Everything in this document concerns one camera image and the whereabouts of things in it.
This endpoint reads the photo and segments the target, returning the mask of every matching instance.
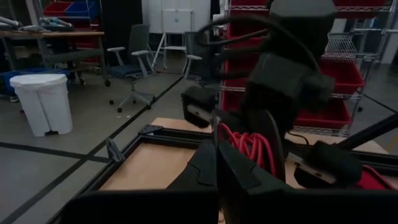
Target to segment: workbench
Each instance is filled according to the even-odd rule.
[[[77,51],[74,47],[72,52],[70,51],[66,41],[65,46],[63,47],[63,52],[51,53],[48,47],[49,39],[70,39],[75,37],[98,37],[98,45],[97,49],[89,49],[89,50],[79,50]],[[106,64],[104,59],[104,49],[102,46],[102,36],[104,36],[104,32],[99,31],[74,31],[74,32],[23,32],[23,31],[0,31],[0,38],[2,38],[2,42],[4,44],[4,48],[6,50],[6,54],[8,57],[8,62],[11,70],[17,70],[17,57],[14,50],[14,46],[12,45],[12,39],[37,39],[37,43],[39,45],[40,54],[43,58],[43,65],[46,68],[52,68],[52,65],[55,63],[68,63],[68,68],[73,68],[73,61],[80,61],[86,58],[91,57],[99,57],[100,65],[101,65],[101,74],[104,78],[105,82],[108,82],[108,77],[106,75]]]
[[[210,127],[200,129],[184,120],[178,119],[157,118],[152,122],[152,125],[184,131],[211,133]],[[314,134],[300,134],[305,136],[310,144],[319,140],[327,143],[334,143],[344,139]],[[303,143],[303,139],[295,136],[286,136],[286,138],[297,143]],[[192,148],[166,146],[164,145],[165,141],[161,139],[154,138],[150,141],[148,139],[139,140],[140,137],[138,135],[138,137],[134,138],[121,150],[124,156],[126,156],[126,160],[109,162],[109,164],[80,191],[80,194],[92,190],[165,189],[184,170],[187,162],[195,153]],[[387,154],[387,152],[374,141],[367,142],[355,150]],[[303,188],[294,178],[294,164],[292,162],[286,162],[285,169],[286,183],[298,189]],[[386,178],[394,187],[398,187],[398,178]],[[58,218],[59,214],[53,217],[50,223],[53,223]]]

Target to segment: office chair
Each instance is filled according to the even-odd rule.
[[[134,25],[131,27],[130,41],[128,54],[130,55],[130,64],[125,65],[120,57],[120,51],[125,50],[125,47],[113,47],[107,49],[108,52],[114,52],[118,58],[119,65],[108,68],[109,74],[114,78],[133,78],[131,82],[131,94],[124,99],[118,106],[118,112],[122,112],[122,106],[132,100],[136,103],[139,100],[146,105],[151,106],[155,96],[147,93],[140,93],[136,91],[134,85],[143,78],[148,78],[149,74],[154,74],[154,68],[149,62],[148,55],[148,38],[149,38],[149,25]]]
[[[208,47],[202,47],[196,44],[196,32],[185,33],[185,43],[187,45],[187,58],[183,67],[182,75],[185,79],[201,81],[210,76],[208,69]],[[206,40],[207,36],[203,34],[201,39]]]

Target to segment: chair armrest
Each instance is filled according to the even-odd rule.
[[[140,56],[143,54],[149,54],[149,51],[148,50],[140,50],[140,51],[131,53],[132,56]]]
[[[106,49],[107,52],[119,52],[121,50],[125,50],[125,47],[111,47],[109,49]]]
[[[203,60],[201,57],[195,55],[187,55],[187,58],[192,60]]]

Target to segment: black metal frame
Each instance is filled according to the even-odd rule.
[[[108,148],[109,158],[111,159],[107,165],[77,193],[77,195],[98,190],[119,169],[124,162],[124,158],[128,158],[142,143],[196,150],[203,140],[211,138],[213,138],[211,133],[184,131],[147,125],[120,151],[121,156],[114,155],[114,153],[119,153],[119,151],[112,152]],[[295,147],[298,151],[303,153],[306,153],[311,148],[311,146],[308,147],[302,144],[296,144]],[[372,166],[382,175],[398,176],[398,156],[358,151],[351,151],[351,153],[358,156],[364,165]],[[47,224],[58,223],[61,211],[62,209],[55,214]]]

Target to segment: white trash can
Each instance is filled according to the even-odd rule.
[[[19,75],[10,79],[34,136],[72,131],[67,81],[64,74]]]

